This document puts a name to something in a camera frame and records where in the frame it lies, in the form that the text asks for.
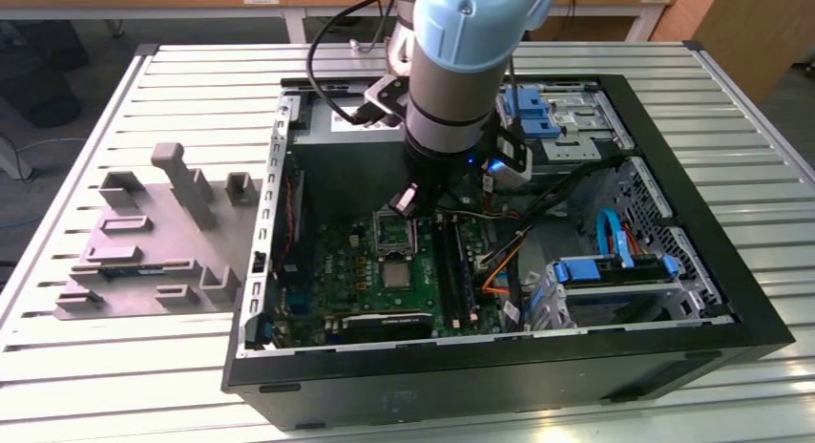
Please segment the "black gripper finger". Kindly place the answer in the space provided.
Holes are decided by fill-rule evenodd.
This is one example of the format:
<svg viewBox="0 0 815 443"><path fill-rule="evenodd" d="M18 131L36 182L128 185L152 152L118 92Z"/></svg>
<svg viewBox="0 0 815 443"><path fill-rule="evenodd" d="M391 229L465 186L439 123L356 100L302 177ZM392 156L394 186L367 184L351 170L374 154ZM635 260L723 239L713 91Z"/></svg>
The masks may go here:
<svg viewBox="0 0 815 443"><path fill-rule="evenodd" d="M421 187L411 181L391 200L392 211L406 220L413 220L417 216L421 207L421 195Z"/></svg>

